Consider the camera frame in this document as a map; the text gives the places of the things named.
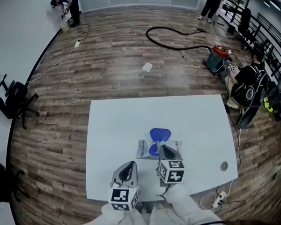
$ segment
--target vacuum hose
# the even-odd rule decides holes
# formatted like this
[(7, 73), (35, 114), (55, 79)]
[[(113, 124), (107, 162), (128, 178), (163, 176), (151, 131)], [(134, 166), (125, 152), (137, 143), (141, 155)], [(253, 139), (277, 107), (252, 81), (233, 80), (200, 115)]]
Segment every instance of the vacuum hose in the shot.
[(153, 38), (151, 38), (150, 36), (149, 36), (149, 32), (151, 31), (151, 30), (154, 30), (154, 29), (166, 29), (166, 30), (171, 30), (171, 31), (174, 31), (174, 32), (176, 32), (176, 33), (179, 33), (179, 34), (181, 34), (181, 35), (192, 35), (192, 34), (196, 34), (196, 33), (200, 33), (200, 32), (206, 32), (205, 30), (203, 30), (203, 29), (198, 29), (197, 28), (197, 32), (193, 32), (193, 33), (183, 33), (183, 32), (180, 32), (180, 31), (178, 31), (178, 30), (176, 30), (176, 29), (173, 29), (173, 28), (167, 28), (167, 27), (152, 27), (152, 28), (149, 28), (148, 30), (147, 30), (147, 32), (146, 32), (146, 36), (147, 36), (147, 38), (151, 41), (151, 42), (153, 42), (153, 43), (155, 43), (155, 44), (157, 44), (157, 45), (160, 45), (161, 47), (166, 47), (166, 48), (169, 48), (169, 49), (173, 49), (173, 50), (190, 50), (190, 49), (195, 49), (195, 48), (207, 48), (210, 52), (211, 52), (211, 47), (209, 47), (209, 46), (205, 46), (205, 45), (199, 45), (199, 46), (192, 46), (192, 47), (187, 47), (187, 48), (180, 48), (180, 47), (171, 47), (171, 46), (167, 46), (167, 45), (164, 45), (164, 44), (161, 44), (161, 43), (159, 43), (159, 42), (156, 42)]

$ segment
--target table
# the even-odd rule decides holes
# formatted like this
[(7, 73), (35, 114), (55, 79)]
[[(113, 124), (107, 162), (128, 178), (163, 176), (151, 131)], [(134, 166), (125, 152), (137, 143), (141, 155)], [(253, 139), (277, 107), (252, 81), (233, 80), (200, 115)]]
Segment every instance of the table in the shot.
[[(157, 160), (137, 159), (139, 139), (152, 128), (167, 128), (182, 141), (184, 183), (189, 194), (236, 179), (237, 161), (229, 120), (220, 95), (146, 97), (91, 102), (86, 153), (87, 198), (107, 201), (113, 173), (134, 160), (140, 202), (162, 200)], [(223, 162), (228, 169), (221, 171)]]

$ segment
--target ceiling light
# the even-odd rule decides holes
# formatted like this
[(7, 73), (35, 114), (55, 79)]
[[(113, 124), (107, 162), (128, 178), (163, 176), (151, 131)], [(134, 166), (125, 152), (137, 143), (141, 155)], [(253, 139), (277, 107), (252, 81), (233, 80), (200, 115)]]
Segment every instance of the ceiling light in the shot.
[(270, 0), (271, 4), (276, 8), (278, 9), (279, 11), (281, 11), (280, 9), (280, 5), (278, 2), (274, 1), (274, 0)]
[(265, 5), (267, 5), (269, 8), (271, 7), (271, 4), (268, 1), (263, 2)]

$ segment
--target black pants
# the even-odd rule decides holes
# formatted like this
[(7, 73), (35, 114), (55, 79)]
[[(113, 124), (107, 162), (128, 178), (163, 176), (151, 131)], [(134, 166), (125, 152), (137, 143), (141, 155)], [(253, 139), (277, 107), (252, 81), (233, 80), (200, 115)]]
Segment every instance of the black pants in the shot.
[(0, 98), (0, 110), (4, 113), (4, 115), (8, 118), (8, 119), (12, 119), (12, 115), (10, 114), (10, 112), (8, 111), (8, 109), (5, 106), (5, 103), (3, 102), (3, 99)]
[(214, 0), (207, 0), (201, 15), (203, 17), (205, 17), (207, 15), (208, 11), (210, 10), (209, 14), (208, 14), (208, 17), (212, 18), (214, 16), (215, 12), (217, 11), (217, 9), (219, 8), (220, 3), (218, 3), (217, 1), (214, 1)]
[(79, 5), (78, 2), (73, 2), (70, 7), (71, 15), (73, 18), (73, 24), (80, 23)]

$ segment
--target white power strip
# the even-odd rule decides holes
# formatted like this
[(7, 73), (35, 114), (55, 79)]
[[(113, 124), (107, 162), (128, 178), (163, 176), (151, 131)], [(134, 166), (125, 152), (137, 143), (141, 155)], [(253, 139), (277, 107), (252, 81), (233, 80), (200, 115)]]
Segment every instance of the white power strip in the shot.
[(220, 192), (220, 195), (217, 196), (216, 200), (212, 204), (213, 208), (217, 208), (219, 204), (221, 204), (221, 200), (223, 200), (225, 197), (227, 197), (227, 194), (225, 192)]

